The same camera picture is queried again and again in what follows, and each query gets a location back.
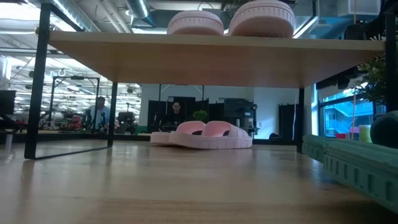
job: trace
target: green plant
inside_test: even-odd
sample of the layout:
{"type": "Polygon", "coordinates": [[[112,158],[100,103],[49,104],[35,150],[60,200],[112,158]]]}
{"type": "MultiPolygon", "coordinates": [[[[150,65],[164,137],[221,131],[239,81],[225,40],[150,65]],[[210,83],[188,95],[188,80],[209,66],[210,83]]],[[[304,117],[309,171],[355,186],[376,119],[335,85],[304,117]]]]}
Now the green plant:
{"type": "Polygon", "coordinates": [[[378,104],[386,104],[386,62],[384,57],[374,58],[368,63],[358,66],[358,70],[365,72],[362,80],[354,82],[357,94],[378,104]]]}
{"type": "Polygon", "coordinates": [[[205,122],[205,121],[206,121],[206,118],[207,118],[207,112],[204,111],[204,110],[195,111],[195,112],[193,112],[193,117],[194,117],[197,121],[205,122]]]}

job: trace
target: person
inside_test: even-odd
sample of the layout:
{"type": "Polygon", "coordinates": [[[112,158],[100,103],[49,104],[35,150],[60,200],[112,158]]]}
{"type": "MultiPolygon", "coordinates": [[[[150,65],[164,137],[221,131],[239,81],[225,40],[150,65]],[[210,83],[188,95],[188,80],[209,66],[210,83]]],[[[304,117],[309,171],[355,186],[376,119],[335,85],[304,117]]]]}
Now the person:
{"type": "Polygon", "coordinates": [[[173,103],[173,113],[166,115],[163,119],[163,124],[173,124],[178,125],[185,121],[184,115],[181,112],[181,105],[179,102],[173,103]]]}
{"type": "MultiPolygon", "coordinates": [[[[88,108],[90,111],[90,115],[92,120],[94,121],[94,110],[95,110],[95,105],[91,105],[88,108]]],[[[103,98],[102,96],[99,96],[97,98],[97,117],[96,117],[96,122],[95,122],[95,129],[100,129],[100,124],[102,122],[102,117],[101,117],[101,113],[104,112],[105,113],[105,126],[104,128],[107,129],[108,125],[109,125],[109,115],[111,113],[111,110],[105,106],[105,98],[103,98]]]]}

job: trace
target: wooden tabletop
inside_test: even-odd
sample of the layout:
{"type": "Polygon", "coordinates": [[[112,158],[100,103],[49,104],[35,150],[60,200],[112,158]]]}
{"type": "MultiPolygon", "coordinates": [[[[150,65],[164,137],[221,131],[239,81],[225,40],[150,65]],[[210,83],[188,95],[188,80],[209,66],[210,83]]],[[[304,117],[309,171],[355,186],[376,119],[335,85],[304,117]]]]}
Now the wooden tabletop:
{"type": "MultiPolygon", "coordinates": [[[[41,154],[106,141],[40,142],[41,154]]],[[[39,161],[0,150],[2,224],[396,224],[295,147],[196,150],[119,142],[39,161]]]]}
{"type": "Polygon", "coordinates": [[[56,47],[113,82],[299,88],[384,53],[368,40],[51,32],[56,47]]]}

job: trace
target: shelf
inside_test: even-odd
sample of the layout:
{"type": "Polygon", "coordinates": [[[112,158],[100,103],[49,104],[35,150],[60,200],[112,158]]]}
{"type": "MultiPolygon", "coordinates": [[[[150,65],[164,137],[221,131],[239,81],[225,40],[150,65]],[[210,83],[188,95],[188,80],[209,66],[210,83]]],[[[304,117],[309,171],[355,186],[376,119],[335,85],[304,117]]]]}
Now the shelf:
{"type": "Polygon", "coordinates": [[[51,32],[50,45],[111,81],[309,86],[384,53],[384,42],[51,32]]]}

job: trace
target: pink object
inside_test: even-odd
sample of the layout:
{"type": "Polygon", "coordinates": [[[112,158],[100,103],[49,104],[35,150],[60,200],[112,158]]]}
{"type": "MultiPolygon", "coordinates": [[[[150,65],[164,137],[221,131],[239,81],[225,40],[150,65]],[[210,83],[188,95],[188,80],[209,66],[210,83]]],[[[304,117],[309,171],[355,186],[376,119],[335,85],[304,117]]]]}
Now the pink object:
{"type": "Polygon", "coordinates": [[[201,136],[181,133],[178,127],[176,132],[170,133],[169,142],[195,149],[241,149],[252,146],[252,138],[247,132],[224,121],[210,121],[201,136]]]}
{"type": "Polygon", "coordinates": [[[346,138],[346,134],[336,134],[336,138],[345,139],[346,138]]]}
{"type": "Polygon", "coordinates": [[[224,25],[221,19],[211,12],[183,11],[171,19],[167,34],[223,35],[224,25]]]}
{"type": "Polygon", "coordinates": [[[359,133],[359,127],[354,127],[354,131],[353,131],[353,127],[350,127],[350,128],[349,128],[349,132],[350,132],[350,133],[352,133],[352,132],[354,132],[354,133],[359,133]]]}
{"type": "MultiPolygon", "coordinates": [[[[201,121],[188,121],[180,124],[177,128],[177,131],[173,131],[172,133],[178,132],[178,134],[187,134],[191,135],[195,131],[204,130],[206,124],[201,121]]],[[[150,135],[150,142],[153,144],[160,145],[168,145],[170,138],[170,133],[165,132],[153,132],[150,135]]]]}
{"type": "Polygon", "coordinates": [[[277,0],[251,1],[240,7],[231,20],[230,35],[288,37],[294,32],[293,10],[277,0]]]}

